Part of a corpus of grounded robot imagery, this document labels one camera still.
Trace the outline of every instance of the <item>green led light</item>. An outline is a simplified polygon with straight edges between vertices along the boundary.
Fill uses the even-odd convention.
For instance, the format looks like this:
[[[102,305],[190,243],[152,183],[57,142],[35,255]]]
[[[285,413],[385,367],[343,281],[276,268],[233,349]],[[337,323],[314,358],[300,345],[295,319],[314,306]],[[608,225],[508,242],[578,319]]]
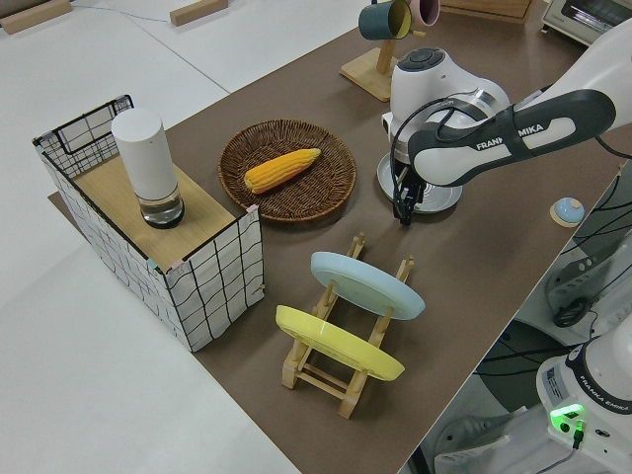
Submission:
[[[562,423],[567,423],[569,420],[577,417],[584,410],[584,405],[579,403],[574,403],[572,405],[568,405],[566,407],[556,408],[555,410],[551,410],[551,424],[559,431],[562,429],[560,426]],[[584,422],[582,420],[578,420],[577,429],[584,429]]]

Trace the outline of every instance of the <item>brown table mat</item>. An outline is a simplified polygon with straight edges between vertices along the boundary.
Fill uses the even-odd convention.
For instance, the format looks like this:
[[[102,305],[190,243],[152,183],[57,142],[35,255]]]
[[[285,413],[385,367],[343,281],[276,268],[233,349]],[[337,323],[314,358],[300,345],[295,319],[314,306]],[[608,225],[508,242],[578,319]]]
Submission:
[[[517,102],[555,81],[584,50],[539,32],[542,8],[525,26],[444,14],[425,39],[398,41],[396,53],[442,47]],[[397,472],[571,237],[551,220],[550,205],[571,196],[591,208],[618,170],[619,160],[591,141],[484,173],[465,186],[455,208],[402,227],[376,178],[388,151],[380,120],[388,104],[339,74],[376,45],[352,31],[167,130],[176,164],[233,212],[239,206],[220,186],[217,160],[251,124],[308,120],[341,137],[355,156],[356,185],[340,220],[263,224],[266,298],[196,353],[306,474]],[[621,133],[608,139],[623,143]],[[408,284],[428,308],[417,320],[391,323],[382,348],[406,370],[393,382],[369,379],[348,421],[325,392],[300,381],[293,391],[281,386],[291,338],[276,326],[275,308],[310,311],[322,292],[309,270],[311,254],[345,253],[359,231],[366,235],[362,259],[388,273],[415,256]],[[367,337],[374,318],[340,301],[330,321]]]

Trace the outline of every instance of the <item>black grid pattern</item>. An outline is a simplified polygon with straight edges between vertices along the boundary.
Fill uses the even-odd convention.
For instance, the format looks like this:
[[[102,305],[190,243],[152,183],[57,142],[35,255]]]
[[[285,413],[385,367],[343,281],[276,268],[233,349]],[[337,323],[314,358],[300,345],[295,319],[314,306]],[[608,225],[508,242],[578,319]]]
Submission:
[[[76,186],[72,178],[119,153],[111,133],[122,96],[34,139],[77,226],[104,264],[191,351],[219,337],[264,297],[259,211],[236,219],[165,274]]]

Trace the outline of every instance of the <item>wicker tray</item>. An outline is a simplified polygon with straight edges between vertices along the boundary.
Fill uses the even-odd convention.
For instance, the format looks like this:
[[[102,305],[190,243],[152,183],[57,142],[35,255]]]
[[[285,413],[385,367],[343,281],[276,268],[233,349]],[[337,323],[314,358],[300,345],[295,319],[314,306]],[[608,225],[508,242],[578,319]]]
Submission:
[[[320,148],[321,156],[304,172],[261,195],[244,184],[252,167],[299,148]],[[224,190],[242,207],[277,222],[307,222],[340,208],[356,183],[356,161],[337,136],[301,120],[276,119],[252,125],[235,135],[219,160]]]

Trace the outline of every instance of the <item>corn cob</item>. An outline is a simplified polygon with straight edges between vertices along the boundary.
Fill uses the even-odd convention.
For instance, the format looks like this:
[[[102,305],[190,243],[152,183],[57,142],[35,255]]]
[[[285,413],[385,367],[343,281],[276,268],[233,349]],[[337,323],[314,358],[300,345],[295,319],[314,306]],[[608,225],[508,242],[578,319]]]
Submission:
[[[319,148],[286,153],[248,170],[244,183],[253,194],[260,195],[307,169],[319,156]]]

